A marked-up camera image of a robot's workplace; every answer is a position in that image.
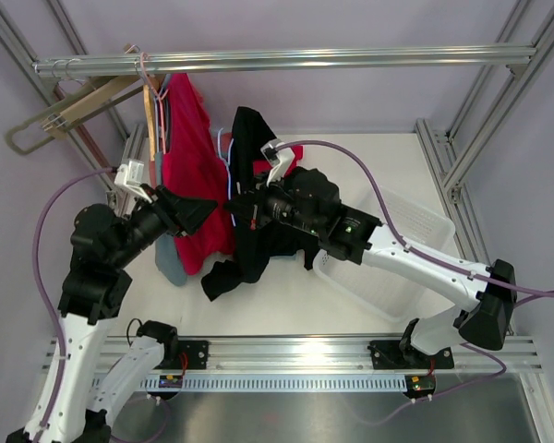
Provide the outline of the black t shirt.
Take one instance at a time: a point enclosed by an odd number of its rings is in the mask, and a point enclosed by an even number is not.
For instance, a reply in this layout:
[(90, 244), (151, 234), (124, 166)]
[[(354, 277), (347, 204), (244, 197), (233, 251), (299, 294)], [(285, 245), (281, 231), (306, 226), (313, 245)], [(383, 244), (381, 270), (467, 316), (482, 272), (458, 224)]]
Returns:
[[(271, 166), (261, 148), (276, 139), (260, 112), (240, 106), (232, 124), (232, 148), (229, 155), (231, 198), (241, 197), (254, 187), (254, 178)], [(234, 216), (235, 252), (231, 259), (217, 261), (202, 277), (203, 292), (210, 301), (231, 292), (242, 283), (256, 283), (272, 257), (291, 257), (301, 251), (304, 268), (313, 269), (319, 252), (318, 240), (308, 233), (275, 221), (263, 227), (240, 215)]]

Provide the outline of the light blue wire hanger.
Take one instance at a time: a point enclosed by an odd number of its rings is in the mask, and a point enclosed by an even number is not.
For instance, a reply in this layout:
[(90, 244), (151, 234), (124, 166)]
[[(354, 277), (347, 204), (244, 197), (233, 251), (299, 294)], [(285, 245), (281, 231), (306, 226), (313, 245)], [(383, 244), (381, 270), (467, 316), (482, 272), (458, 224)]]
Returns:
[(233, 196), (233, 177), (231, 172), (232, 149), (234, 138), (231, 132), (226, 132), (221, 127), (216, 135), (217, 156), (224, 165), (227, 176), (227, 200), (230, 201)]

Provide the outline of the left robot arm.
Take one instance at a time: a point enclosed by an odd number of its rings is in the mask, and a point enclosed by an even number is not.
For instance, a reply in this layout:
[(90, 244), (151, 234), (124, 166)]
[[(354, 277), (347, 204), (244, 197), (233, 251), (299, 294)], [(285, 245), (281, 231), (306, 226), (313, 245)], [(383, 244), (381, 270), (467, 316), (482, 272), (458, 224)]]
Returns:
[(30, 420), (9, 442), (106, 442), (114, 422), (151, 370), (180, 357), (175, 327), (146, 321), (100, 385), (92, 384), (102, 346), (132, 279), (127, 265), (160, 237), (194, 234), (215, 211), (205, 198), (181, 198), (164, 186), (139, 186), (143, 196), (124, 217), (104, 204), (74, 220), (69, 272), (51, 316), (56, 347)]

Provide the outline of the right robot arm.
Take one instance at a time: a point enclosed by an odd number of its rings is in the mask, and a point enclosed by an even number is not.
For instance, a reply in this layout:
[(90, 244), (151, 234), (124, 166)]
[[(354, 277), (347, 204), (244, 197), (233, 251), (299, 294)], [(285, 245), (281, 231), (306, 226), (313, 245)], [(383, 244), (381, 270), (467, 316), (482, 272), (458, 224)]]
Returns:
[(451, 309), (408, 323), (397, 349), (387, 356), (393, 365), (425, 367), (463, 342), (502, 349), (517, 298), (509, 287), (511, 264), (498, 260), (487, 267), (435, 249), (420, 252), (396, 239), (388, 223), (344, 205), (338, 186), (316, 169), (297, 168), (274, 182), (263, 174), (224, 206), (252, 230), (279, 222), (316, 237), (336, 259), (395, 273), (453, 302)]

